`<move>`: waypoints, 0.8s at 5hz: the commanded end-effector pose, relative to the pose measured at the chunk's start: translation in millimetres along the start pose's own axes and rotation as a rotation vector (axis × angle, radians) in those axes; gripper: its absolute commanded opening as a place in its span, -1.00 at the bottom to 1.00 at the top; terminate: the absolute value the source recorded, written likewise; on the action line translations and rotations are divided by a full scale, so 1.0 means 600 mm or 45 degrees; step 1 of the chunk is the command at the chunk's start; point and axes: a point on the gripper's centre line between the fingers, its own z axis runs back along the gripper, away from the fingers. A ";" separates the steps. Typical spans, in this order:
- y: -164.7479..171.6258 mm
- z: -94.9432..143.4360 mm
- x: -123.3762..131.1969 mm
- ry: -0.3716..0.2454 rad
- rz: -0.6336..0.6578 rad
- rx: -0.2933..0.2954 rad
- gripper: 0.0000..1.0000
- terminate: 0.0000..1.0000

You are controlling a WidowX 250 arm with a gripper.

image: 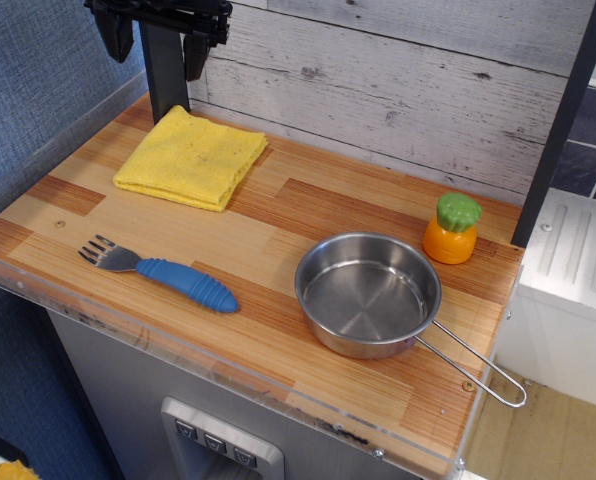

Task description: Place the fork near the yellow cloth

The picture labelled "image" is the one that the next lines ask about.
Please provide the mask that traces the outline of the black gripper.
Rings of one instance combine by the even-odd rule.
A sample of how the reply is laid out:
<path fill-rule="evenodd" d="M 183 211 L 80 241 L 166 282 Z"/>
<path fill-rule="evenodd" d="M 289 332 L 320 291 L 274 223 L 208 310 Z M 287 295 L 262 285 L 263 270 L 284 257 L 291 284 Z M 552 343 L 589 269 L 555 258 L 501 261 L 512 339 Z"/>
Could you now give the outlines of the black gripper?
<path fill-rule="evenodd" d="M 185 77 L 198 80 L 212 47 L 229 35 L 229 1 L 85 1 L 109 56 L 124 63 L 134 43 L 133 21 L 187 34 L 183 40 Z"/>

